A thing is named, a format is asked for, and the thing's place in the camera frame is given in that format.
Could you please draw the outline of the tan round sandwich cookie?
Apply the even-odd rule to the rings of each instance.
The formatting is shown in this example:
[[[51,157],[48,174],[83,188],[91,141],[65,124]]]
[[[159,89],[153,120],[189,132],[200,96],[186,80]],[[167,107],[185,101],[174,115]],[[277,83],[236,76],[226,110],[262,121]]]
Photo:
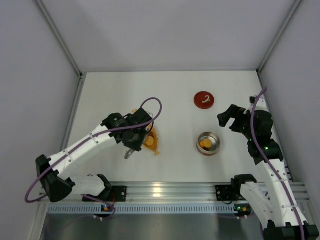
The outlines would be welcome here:
[[[212,147],[213,143],[210,139],[206,138],[203,140],[203,147],[210,149]]]

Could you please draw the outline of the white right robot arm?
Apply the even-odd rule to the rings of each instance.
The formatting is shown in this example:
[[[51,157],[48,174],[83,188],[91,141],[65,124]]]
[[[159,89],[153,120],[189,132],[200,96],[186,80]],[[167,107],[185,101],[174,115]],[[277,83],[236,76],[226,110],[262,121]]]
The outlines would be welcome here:
[[[230,130],[243,134],[248,140],[248,152],[265,183],[263,193],[251,174],[236,175],[231,179],[235,194],[244,198],[258,217],[265,240],[316,240],[318,227],[310,224],[294,197],[286,173],[284,157],[272,138],[272,115],[265,110],[251,112],[232,104],[217,116],[225,127],[234,119]]]

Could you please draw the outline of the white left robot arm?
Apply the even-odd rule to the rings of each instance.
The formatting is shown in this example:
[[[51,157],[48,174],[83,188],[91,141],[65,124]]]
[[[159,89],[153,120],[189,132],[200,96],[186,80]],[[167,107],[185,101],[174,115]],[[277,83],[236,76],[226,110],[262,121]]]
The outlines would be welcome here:
[[[101,151],[123,144],[132,152],[139,152],[148,133],[147,123],[152,117],[143,108],[122,116],[113,113],[89,135],[65,150],[36,160],[37,176],[50,202],[57,203],[70,195],[81,195],[84,202],[111,199],[112,185],[103,174],[77,176],[75,171]]]

